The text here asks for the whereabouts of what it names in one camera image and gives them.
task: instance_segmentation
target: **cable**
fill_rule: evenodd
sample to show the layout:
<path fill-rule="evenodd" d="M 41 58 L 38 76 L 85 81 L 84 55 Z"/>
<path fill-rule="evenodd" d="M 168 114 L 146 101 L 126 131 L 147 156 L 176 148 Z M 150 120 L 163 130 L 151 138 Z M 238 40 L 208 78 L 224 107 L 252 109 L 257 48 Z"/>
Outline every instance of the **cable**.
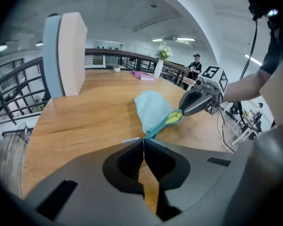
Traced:
<path fill-rule="evenodd" d="M 255 43 L 256 43 L 256 39 L 257 39 L 258 22 L 257 22 L 256 18 L 253 18 L 253 20 L 255 21 L 255 24 L 256 24 L 255 35 L 254 35 L 253 43 L 252 43 L 251 49 L 250 49 L 250 56 L 249 56 L 249 59 L 247 60 L 246 65 L 245 65 L 245 67 L 244 67 L 244 69 L 242 71 L 242 74 L 240 76 L 240 80 L 244 77 L 244 74 L 245 74 L 247 68 L 249 67 L 250 59 L 252 58 L 254 47 L 255 47 Z"/>
<path fill-rule="evenodd" d="M 242 71 L 242 74 L 240 76 L 240 80 L 244 77 L 244 74 L 247 70 L 247 68 L 249 67 L 249 64 L 250 64 L 250 59 L 252 58 L 252 55 L 253 55 L 253 51 L 254 51 L 254 47 L 255 47 L 255 43 L 256 43 L 256 39 L 257 39 L 257 31 L 258 31 L 258 22 L 257 22 L 257 18 L 254 16 L 253 17 L 253 20 L 255 21 L 255 24 L 256 24 L 256 29 L 255 29 L 255 35 L 254 35 L 254 39 L 253 39 L 253 43 L 251 45 L 251 49 L 250 49 L 250 55 L 249 55 L 249 59 L 247 60 L 246 62 L 246 65 Z M 243 122 L 243 124 L 245 126 L 247 126 L 248 128 L 254 130 L 254 131 L 257 131 L 257 132 L 262 132 L 261 130 L 259 129 L 256 129 L 256 128 L 253 128 L 253 127 L 250 127 L 248 124 L 245 123 L 244 119 L 243 119 L 243 111 L 242 111 L 242 105 L 241 105 L 241 101 L 238 101 L 238 109 L 239 109 L 239 114 L 240 114 L 240 117 L 241 117 L 241 121 Z"/>
<path fill-rule="evenodd" d="M 244 119 L 243 119 L 243 111 L 242 111 L 242 104 L 241 104 L 241 101 L 238 101 L 238 110 L 239 110 L 239 115 L 240 115 L 240 118 L 241 118 L 241 121 L 242 123 L 247 126 L 248 128 L 256 131 L 256 132 L 262 132 L 262 130 L 259 130 L 259 129 L 256 129 L 252 126 L 249 126 L 248 124 L 245 123 Z"/>
<path fill-rule="evenodd" d="M 19 127 L 20 127 L 22 124 L 25 124 L 25 127 L 27 126 L 27 124 L 26 124 L 25 122 L 22 122 L 22 123 L 18 126 L 17 130 L 19 130 Z"/>
<path fill-rule="evenodd" d="M 223 127 L 225 125 L 225 119 L 223 118 L 221 107 L 219 107 L 219 113 L 221 114 L 223 123 L 222 123 L 222 126 L 221 126 L 221 128 L 222 128 L 222 135 L 221 135 L 221 133 L 219 131 L 219 128 L 218 128 L 218 120 L 219 120 L 219 114 L 218 114 L 218 117 L 217 117 L 217 130 L 218 130 L 218 133 L 219 133 L 220 137 L 223 139 L 223 143 L 225 144 L 225 146 L 227 148 L 229 148 L 233 153 L 235 153 L 235 151 L 225 142 L 225 135 L 224 135 L 224 132 L 223 132 Z"/>
<path fill-rule="evenodd" d="M 254 127 L 249 126 L 248 124 L 246 124 L 245 121 L 244 121 L 244 119 L 243 119 L 243 116 L 242 116 L 242 115 L 240 115 L 240 118 L 241 118 L 241 121 L 243 122 L 243 124 L 246 125 L 248 128 L 250 128 L 250 129 L 252 129 L 252 130 L 254 130 L 254 131 L 256 131 L 256 132 L 262 132 L 262 130 L 257 129 L 257 128 L 254 128 Z"/>

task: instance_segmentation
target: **gray panel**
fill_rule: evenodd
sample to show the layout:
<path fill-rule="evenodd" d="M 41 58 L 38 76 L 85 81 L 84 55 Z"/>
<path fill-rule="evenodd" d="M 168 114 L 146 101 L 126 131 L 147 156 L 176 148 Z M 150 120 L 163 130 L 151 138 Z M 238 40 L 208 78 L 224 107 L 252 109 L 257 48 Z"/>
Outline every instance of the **gray panel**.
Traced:
<path fill-rule="evenodd" d="M 164 226 L 248 225 L 272 190 L 283 182 L 283 126 L 241 143 L 208 193 Z"/>
<path fill-rule="evenodd" d="M 161 220 L 142 195 L 122 193 L 104 177 L 102 166 L 111 154 L 133 142 L 115 145 L 77 157 L 40 182 L 26 202 L 36 208 L 63 180 L 78 183 L 56 218 L 63 225 L 156 225 Z"/>
<path fill-rule="evenodd" d="M 151 141 L 181 154 L 190 163 L 191 171 L 181 187 L 166 191 L 170 206 L 177 207 L 181 211 L 203 197 L 227 169 L 226 166 L 208 162 L 207 159 L 216 157 L 230 161 L 234 156 L 233 153 L 193 149 L 153 139 Z"/>

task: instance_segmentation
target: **wooden table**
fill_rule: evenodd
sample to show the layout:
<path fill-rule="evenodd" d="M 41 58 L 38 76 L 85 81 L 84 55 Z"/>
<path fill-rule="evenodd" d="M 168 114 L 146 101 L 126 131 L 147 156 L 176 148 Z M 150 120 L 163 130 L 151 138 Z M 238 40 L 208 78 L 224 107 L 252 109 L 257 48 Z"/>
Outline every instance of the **wooden table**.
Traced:
<path fill-rule="evenodd" d="M 192 79 L 190 79 L 190 78 L 188 78 L 188 77 L 184 77 L 184 78 L 183 78 L 183 83 L 186 83 L 186 84 L 189 85 L 188 88 L 186 89 L 186 91 L 189 91 L 190 89 L 192 89 L 192 86 L 194 86 L 194 84 L 196 83 L 196 81 L 195 81 L 195 80 L 192 80 Z"/>
<path fill-rule="evenodd" d="M 73 158 L 122 142 L 144 137 L 134 98 L 155 90 L 174 109 L 185 90 L 162 79 L 141 81 L 131 72 L 88 70 L 80 95 L 51 99 L 33 129 L 25 155 L 23 190 L 26 195 L 38 182 Z M 163 129 L 158 139 L 169 143 L 226 151 L 216 129 L 217 115 L 203 111 Z M 156 208 L 158 182 L 144 163 L 140 171 L 145 201 Z"/>

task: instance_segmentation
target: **robotic arm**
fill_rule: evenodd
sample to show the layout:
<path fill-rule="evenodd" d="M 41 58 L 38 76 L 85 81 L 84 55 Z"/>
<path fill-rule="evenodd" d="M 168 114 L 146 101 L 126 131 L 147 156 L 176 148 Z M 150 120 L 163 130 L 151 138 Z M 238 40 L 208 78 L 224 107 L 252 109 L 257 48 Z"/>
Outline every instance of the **robotic arm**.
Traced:
<path fill-rule="evenodd" d="M 190 116 L 202 110 L 215 114 L 223 101 L 228 79 L 223 69 L 209 66 L 199 78 L 194 87 L 187 91 L 179 102 L 179 109 L 184 116 Z"/>

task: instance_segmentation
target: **black railing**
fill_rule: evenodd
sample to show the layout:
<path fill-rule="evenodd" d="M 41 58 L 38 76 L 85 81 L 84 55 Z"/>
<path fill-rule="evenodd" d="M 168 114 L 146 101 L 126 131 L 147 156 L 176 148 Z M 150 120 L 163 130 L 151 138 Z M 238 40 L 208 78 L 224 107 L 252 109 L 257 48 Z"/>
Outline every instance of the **black railing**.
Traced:
<path fill-rule="evenodd" d="M 114 65 L 121 66 L 122 70 L 137 70 L 154 73 L 157 58 L 131 53 L 122 50 L 112 49 L 86 49 L 85 65 L 102 65 L 103 56 L 110 61 L 105 69 L 112 69 Z M 35 66 L 35 77 L 27 79 L 26 71 Z M 186 70 L 183 65 L 164 61 L 161 76 L 174 84 L 180 86 Z M 42 81 L 42 88 L 32 89 L 30 84 L 36 80 Z M 36 100 L 33 95 L 42 95 L 42 99 Z M 44 68 L 42 57 L 24 63 L 15 68 L 8 74 L 0 78 L 0 124 L 38 116 L 50 99 L 50 94 L 44 78 Z M 25 106 L 20 106 L 19 101 L 24 102 Z M 11 103 L 15 103 L 17 109 L 10 108 Z"/>
<path fill-rule="evenodd" d="M 27 78 L 26 72 L 34 67 L 33 78 Z M 50 99 L 43 73 L 42 58 L 31 60 L 0 78 L 0 124 L 38 116 Z M 38 89 L 33 90 L 31 83 L 40 80 Z M 42 96 L 38 101 L 33 95 Z"/>
<path fill-rule="evenodd" d="M 112 69 L 113 65 L 121 66 L 123 70 L 137 70 L 145 71 L 148 73 L 154 73 L 157 58 L 153 58 L 146 55 L 136 54 L 128 51 L 114 50 L 114 49 L 101 49 L 101 48 L 88 48 L 85 50 L 85 56 L 106 56 L 116 58 L 115 64 L 109 64 L 106 69 Z M 186 69 L 183 65 L 173 64 L 168 61 L 164 61 L 163 71 L 161 77 L 171 81 L 178 86 L 181 86 L 183 82 L 183 76 L 186 73 Z"/>
<path fill-rule="evenodd" d="M 103 56 L 85 56 L 85 65 L 102 65 Z"/>

